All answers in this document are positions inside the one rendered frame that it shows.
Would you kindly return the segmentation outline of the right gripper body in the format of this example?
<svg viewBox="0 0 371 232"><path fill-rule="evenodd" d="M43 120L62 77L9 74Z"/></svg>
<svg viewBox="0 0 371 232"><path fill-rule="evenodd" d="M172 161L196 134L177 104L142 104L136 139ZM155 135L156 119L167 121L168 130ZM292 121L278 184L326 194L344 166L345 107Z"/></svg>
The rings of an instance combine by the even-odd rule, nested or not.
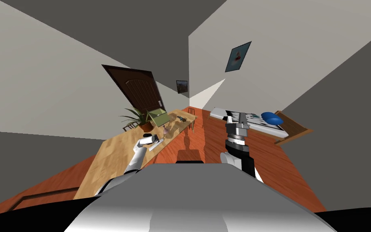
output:
<svg viewBox="0 0 371 232"><path fill-rule="evenodd" d="M229 138L247 137L247 131L250 129L249 124L243 123L225 123L225 128Z"/></svg>

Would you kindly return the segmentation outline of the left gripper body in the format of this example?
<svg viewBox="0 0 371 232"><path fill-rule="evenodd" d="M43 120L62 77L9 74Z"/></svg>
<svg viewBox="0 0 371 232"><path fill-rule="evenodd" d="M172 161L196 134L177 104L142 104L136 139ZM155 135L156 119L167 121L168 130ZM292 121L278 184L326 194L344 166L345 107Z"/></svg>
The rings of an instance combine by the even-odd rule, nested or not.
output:
<svg viewBox="0 0 371 232"><path fill-rule="evenodd" d="M139 145L144 146L144 145L149 145L153 143L158 143L160 140L156 134L151 134L151 133L145 133L143 134L143 137L139 139Z"/></svg>

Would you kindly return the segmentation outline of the white slim bar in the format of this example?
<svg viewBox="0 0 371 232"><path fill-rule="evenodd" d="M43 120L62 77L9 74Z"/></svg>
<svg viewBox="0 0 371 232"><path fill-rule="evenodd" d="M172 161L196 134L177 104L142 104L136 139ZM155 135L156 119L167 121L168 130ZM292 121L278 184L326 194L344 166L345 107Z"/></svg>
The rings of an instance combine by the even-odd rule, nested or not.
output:
<svg viewBox="0 0 371 232"><path fill-rule="evenodd" d="M159 144L161 144L164 141L164 139L160 139L157 142L153 143L152 146L149 147L149 151L152 151L155 147L157 147Z"/></svg>

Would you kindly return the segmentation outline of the wooden bed with blue pillow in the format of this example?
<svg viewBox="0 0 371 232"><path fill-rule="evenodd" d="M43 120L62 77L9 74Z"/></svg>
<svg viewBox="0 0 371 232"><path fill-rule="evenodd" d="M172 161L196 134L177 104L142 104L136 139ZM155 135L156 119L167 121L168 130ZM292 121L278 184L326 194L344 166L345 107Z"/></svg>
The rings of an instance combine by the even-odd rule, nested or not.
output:
<svg viewBox="0 0 371 232"><path fill-rule="evenodd" d="M271 125L256 114L247 114L250 129L255 133L275 139L275 145L277 146L313 132L313 130L302 126L283 114L282 111L277 111L275 114L283 120L281 125Z"/></svg>

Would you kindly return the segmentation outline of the green plant in brown pot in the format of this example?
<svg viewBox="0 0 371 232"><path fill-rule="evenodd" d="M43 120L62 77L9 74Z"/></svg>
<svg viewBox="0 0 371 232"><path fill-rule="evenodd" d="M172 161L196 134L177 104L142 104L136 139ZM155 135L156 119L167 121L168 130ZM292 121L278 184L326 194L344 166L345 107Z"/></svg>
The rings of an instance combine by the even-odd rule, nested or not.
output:
<svg viewBox="0 0 371 232"><path fill-rule="evenodd" d="M133 109L128 109L126 108L129 112L131 112L134 117L132 116L121 116L126 118L122 122L133 122L136 121L139 123L137 128L140 128L143 132L148 133L151 132L154 128L154 126L151 124L151 118L148 116L148 113L142 114L138 109L133 108Z"/></svg>

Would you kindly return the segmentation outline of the wooden chair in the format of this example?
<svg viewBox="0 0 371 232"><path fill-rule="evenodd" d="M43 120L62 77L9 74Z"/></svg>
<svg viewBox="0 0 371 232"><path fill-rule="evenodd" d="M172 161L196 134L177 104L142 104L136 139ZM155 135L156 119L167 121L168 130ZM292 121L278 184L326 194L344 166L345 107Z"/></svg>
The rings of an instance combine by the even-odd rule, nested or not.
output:
<svg viewBox="0 0 371 232"><path fill-rule="evenodd" d="M188 114L192 114L195 116L195 109L191 108L191 107L188 107ZM193 120L191 120L190 122L190 125L189 125L189 128L192 130L192 132L194 133L194 123L195 123L195 119L196 117L194 117Z"/></svg>
<svg viewBox="0 0 371 232"><path fill-rule="evenodd" d="M125 127L123 127L123 130L126 132L130 129L135 129L135 128L138 127L138 125L139 125L139 123L136 122L136 121L129 122Z"/></svg>

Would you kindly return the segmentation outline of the olive green open box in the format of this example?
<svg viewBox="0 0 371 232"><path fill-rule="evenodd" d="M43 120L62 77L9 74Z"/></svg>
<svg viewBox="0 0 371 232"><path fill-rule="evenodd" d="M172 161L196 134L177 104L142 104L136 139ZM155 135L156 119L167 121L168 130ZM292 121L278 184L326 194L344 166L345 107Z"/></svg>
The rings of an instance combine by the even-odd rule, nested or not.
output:
<svg viewBox="0 0 371 232"><path fill-rule="evenodd" d="M168 113L162 108L158 108L147 113L151 120L154 122L156 127L161 127L166 123L170 122L170 117Z"/></svg>

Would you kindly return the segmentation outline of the long light wooden table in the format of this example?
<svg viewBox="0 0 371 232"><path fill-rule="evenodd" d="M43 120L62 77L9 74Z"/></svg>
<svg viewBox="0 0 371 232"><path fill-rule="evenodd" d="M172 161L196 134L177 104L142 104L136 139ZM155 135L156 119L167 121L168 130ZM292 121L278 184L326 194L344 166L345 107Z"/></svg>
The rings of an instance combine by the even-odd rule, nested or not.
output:
<svg viewBox="0 0 371 232"><path fill-rule="evenodd" d="M194 117L200 119L202 116L201 109L193 109L195 109L195 116L188 114L188 109L170 112L169 116L171 118L178 115L186 117L188 120L187 122L180 122L178 119L171 119L166 124L166 126L170 127L170 132L166 136L163 136L162 127L155 127L151 131L152 134L157 134L159 138L164 137L164 141L152 151L146 152L142 167L153 164L158 159L163 163L175 162L177 152L184 148L182 140L186 133L193 134L189 128L191 120ZM92 197L109 179L122 175L134 155L133 146L143 136L143 133L140 128L135 128L105 140L99 148L74 199Z"/></svg>

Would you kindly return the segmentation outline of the dark brown door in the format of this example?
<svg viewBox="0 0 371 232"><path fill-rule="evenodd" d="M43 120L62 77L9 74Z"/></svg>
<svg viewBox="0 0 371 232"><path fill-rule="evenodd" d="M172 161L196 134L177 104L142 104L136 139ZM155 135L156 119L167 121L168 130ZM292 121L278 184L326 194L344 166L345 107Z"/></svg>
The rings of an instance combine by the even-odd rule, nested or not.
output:
<svg viewBox="0 0 371 232"><path fill-rule="evenodd" d="M151 71L102 65L121 92L142 114L165 110L157 83Z"/></svg>

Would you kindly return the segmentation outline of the blue framed picture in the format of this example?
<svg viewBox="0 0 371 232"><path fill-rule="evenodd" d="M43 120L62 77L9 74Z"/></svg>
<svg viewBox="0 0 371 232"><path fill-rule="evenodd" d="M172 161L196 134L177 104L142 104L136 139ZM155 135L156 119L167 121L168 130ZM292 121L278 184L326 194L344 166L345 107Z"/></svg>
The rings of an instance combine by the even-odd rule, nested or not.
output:
<svg viewBox="0 0 371 232"><path fill-rule="evenodd" d="M225 72L239 70L250 48L251 41L231 50Z"/></svg>

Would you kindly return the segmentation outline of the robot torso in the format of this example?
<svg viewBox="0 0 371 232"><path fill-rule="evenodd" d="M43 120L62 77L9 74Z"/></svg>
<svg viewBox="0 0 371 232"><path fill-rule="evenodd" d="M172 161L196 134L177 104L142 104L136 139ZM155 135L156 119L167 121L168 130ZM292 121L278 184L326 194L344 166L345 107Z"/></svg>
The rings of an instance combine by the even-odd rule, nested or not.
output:
<svg viewBox="0 0 371 232"><path fill-rule="evenodd" d="M65 232L336 232L230 164L153 164L115 177Z"/></svg>

